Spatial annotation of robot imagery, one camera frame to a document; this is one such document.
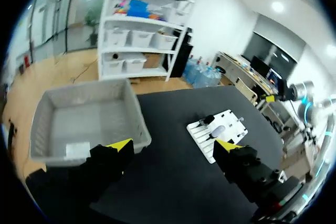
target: glass wall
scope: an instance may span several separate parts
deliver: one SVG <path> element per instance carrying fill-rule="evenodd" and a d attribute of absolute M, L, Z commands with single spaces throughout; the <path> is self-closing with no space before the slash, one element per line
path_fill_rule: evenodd
<path fill-rule="evenodd" d="M 66 20 L 70 0 L 36 0 L 31 21 L 34 62 L 66 51 Z"/>
<path fill-rule="evenodd" d="M 68 50 L 96 48 L 104 0 L 71 0 L 68 18 Z"/>
<path fill-rule="evenodd" d="M 26 55 L 30 62 L 40 62 L 68 51 L 96 48 L 103 2 L 32 0 L 13 32 L 8 49 L 17 62 L 12 61 L 8 64 L 12 66 L 6 67 L 18 70 Z"/>

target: ceiling light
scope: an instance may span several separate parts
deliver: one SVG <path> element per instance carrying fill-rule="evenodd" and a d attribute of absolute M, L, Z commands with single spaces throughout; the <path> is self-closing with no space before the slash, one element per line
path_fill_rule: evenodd
<path fill-rule="evenodd" d="M 289 59 L 286 56 L 284 56 L 283 54 L 281 54 L 281 57 L 283 57 L 286 62 L 289 62 Z"/>
<path fill-rule="evenodd" d="M 282 13 L 284 11 L 284 5 L 280 2 L 273 2 L 272 8 L 277 13 Z"/>
<path fill-rule="evenodd" d="M 335 58 L 336 57 L 336 46 L 328 45 L 327 46 L 327 54 L 330 57 Z"/>

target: cardboard box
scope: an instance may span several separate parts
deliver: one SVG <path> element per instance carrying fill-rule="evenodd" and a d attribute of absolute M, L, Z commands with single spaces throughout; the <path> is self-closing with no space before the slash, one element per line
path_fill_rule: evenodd
<path fill-rule="evenodd" d="M 157 68 L 160 64 L 160 54 L 143 54 L 147 58 L 147 61 L 143 65 L 143 68 Z"/>

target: window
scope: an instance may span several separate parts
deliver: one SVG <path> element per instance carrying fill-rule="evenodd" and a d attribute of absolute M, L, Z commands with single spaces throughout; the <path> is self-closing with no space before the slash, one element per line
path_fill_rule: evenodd
<path fill-rule="evenodd" d="M 295 65 L 296 62 L 279 48 L 277 48 L 269 64 L 285 80 L 290 76 Z"/>
<path fill-rule="evenodd" d="M 254 33 L 242 56 L 248 61 L 251 61 L 253 56 L 258 57 L 281 75 L 283 79 L 289 77 L 296 65 L 296 62 L 282 49 Z"/>
<path fill-rule="evenodd" d="M 104 0 L 71 0 L 68 17 L 68 50 L 96 48 Z"/>
<path fill-rule="evenodd" d="M 258 57 L 260 60 L 265 60 L 271 50 L 272 43 L 259 36 L 253 34 L 244 54 L 242 55 L 248 61 L 253 59 L 253 56 Z"/>
<path fill-rule="evenodd" d="M 35 1 L 31 23 L 34 62 L 61 55 L 66 51 L 66 19 L 69 1 Z"/>

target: black tabletop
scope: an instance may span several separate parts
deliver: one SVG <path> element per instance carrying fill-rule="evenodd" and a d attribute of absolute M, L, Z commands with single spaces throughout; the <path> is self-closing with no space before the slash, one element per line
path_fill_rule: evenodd
<path fill-rule="evenodd" d="M 91 208 L 132 224 L 249 223 L 255 204 L 219 167 L 210 164 L 186 130 L 209 114 L 232 110 L 248 134 L 239 145 L 258 151 L 279 168 L 281 139 L 262 114 L 234 87 L 214 87 L 138 96 L 152 143 L 137 154 L 124 176 Z"/>

